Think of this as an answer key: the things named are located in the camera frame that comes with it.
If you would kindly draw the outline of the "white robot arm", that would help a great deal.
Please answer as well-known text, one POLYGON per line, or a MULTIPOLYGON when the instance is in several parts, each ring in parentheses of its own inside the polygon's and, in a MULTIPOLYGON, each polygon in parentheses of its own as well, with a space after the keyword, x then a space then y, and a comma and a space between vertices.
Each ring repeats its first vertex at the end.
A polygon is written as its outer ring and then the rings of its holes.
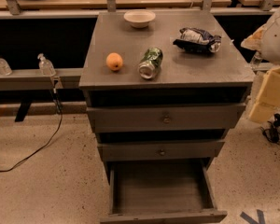
POLYGON ((248 115, 251 121, 262 123, 280 106, 280 7, 265 24, 245 38, 241 46, 257 51, 263 60, 273 64, 273 68, 263 76, 260 90, 248 115))

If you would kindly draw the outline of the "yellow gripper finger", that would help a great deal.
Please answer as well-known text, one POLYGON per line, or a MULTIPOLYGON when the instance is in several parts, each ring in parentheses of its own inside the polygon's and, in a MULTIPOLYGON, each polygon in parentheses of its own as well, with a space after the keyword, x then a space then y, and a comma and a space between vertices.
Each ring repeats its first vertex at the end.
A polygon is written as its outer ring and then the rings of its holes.
POLYGON ((264 75, 257 101, 270 106, 280 106, 280 66, 270 69, 264 75))
POLYGON ((254 103, 249 109, 248 118, 256 123, 263 123, 270 119, 276 107, 264 103, 254 103))

